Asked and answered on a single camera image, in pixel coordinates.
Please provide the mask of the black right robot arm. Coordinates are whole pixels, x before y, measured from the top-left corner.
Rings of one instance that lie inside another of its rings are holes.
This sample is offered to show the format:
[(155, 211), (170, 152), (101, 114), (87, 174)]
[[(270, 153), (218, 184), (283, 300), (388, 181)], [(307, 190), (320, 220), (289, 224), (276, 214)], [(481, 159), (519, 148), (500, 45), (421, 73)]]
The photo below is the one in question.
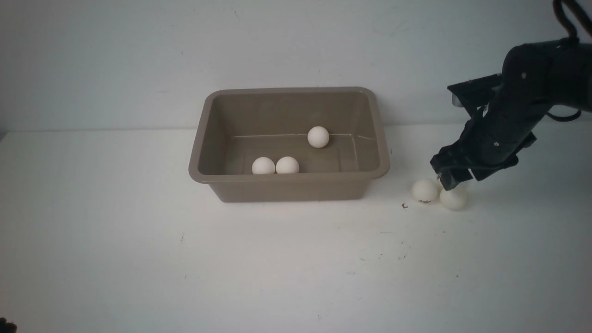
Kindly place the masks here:
[(591, 45), (580, 42), (564, 8), (591, 32), (591, 19), (578, 2), (555, 0), (566, 38), (513, 47), (500, 74), (448, 87), (470, 119), (459, 139), (431, 159), (446, 191), (517, 165), (518, 153), (536, 141), (533, 129), (545, 116), (571, 122), (591, 111)]

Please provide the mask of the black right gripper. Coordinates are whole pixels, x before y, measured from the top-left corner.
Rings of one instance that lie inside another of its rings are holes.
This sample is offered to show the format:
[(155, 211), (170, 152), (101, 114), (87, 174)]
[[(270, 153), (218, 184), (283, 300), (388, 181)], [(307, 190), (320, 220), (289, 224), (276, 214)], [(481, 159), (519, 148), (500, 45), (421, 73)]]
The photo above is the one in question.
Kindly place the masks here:
[(548, 110), (547, 103), (490, 103), (486, 114), (472, 117), (459, 139), (432, 157), (431, 166), (444, 190), (517, 165), (518, 153), (537, 140), (533, 129)]

